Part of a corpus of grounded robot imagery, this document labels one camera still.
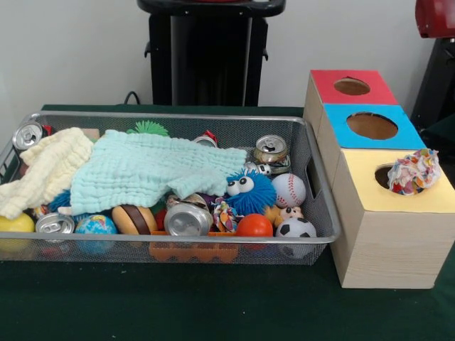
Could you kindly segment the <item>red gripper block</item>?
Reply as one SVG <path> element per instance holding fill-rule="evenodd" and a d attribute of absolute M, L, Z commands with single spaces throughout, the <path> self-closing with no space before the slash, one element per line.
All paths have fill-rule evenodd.
<path fill-rule="evenodd" d="M 422 38 L 453 38 L 454 0 L 416 0 L 415 19 Z"/>

